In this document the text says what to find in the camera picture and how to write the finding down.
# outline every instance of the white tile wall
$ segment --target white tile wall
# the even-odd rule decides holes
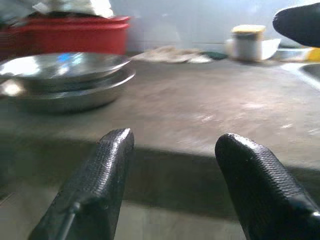
[[[143,51],[165,45],[224,51],[230,30],[240,24],[266,25],[267,38],[282,38],[272,26],[275,13],[313,0],[111,0],[117,15],[132,16],[127,49]]]

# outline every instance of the steel bowl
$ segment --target steel bowl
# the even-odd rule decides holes
[[[118,77],[95,88],[79,91],[32,94],[14,81],[2,84],[2,94],[23,110],[42,113],[78,112],[96,108],[117,99],[126,83],[136,72],[129,68],[119,71]]]
[[[52,86],[103,78],[128,64],[122,55],[67,52],[25,56],[0,65],[0,77],[23,85]]]
[[[79,91],[98,88],[104,86],[108,83],[112,83],[114,79],[122,78],[123,72],[121,70],[116,70],[107,76],[100,77],[97,79],[90,79],[87,81],[80,82],[65,82],[65,83],[47,83],[47,84],[38,84],[34,81],[20,81],[14,80],[14,82],[23,87],[25,90],[28,90],[29,93],[38,95],[45,93],[57,93],[57,92],[68,92],[68,91]]]

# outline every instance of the red container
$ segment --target red container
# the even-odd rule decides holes
[[[104,17],[29,17],[29,25],[87,25],[87,24],[127,24],[129,16]]]
[[[40,53],[32,33],[25,27],[0,30],[0,61]]]
[[[27,26],[33,33],[36,46],[43,53],[95,52],[119,55],[126,51],[128,27],[127,23],[78,24],[78,21],[76,24]]]

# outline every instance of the sink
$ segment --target sink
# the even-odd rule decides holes
[[[306,74],[320,80],[320,63],[308,64],[301,67]]]
[[[320,91],[320,63],[286,63],[281,68]]]

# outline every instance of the textured rubber grip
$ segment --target textured rubber grip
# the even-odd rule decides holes
[[[280,10],[273,18],[274,29],[304,46],[320,47],[320,3]]]
[[[66,214],[80,206],[68,240],[112,240],[134,150],[130,129],[113,130],[66,181],[29,240],[55,240]]]
[[[248,240],[318,240],[319,208],[263,145],[228,133],[215,156]]]

